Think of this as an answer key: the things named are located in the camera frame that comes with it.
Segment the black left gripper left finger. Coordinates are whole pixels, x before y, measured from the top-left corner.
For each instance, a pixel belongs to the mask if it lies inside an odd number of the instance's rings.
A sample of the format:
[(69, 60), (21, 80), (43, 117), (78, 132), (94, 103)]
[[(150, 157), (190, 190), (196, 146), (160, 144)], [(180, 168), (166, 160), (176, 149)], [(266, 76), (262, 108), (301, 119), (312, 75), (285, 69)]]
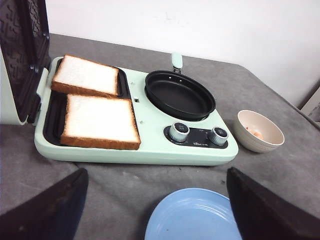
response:
[(2, 240), (72, 240), (83, 214), (89, 184), (80, 168), (0, 217)]

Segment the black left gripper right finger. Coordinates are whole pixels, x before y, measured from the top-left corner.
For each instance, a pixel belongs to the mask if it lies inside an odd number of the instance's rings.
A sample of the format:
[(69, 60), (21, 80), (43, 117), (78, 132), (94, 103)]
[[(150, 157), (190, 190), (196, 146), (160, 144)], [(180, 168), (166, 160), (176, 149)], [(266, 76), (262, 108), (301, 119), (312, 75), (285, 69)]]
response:
[(240, 170), (226, 175), (227, 191), (244, 240), (318, 240), (320, 220), (279, 197)]

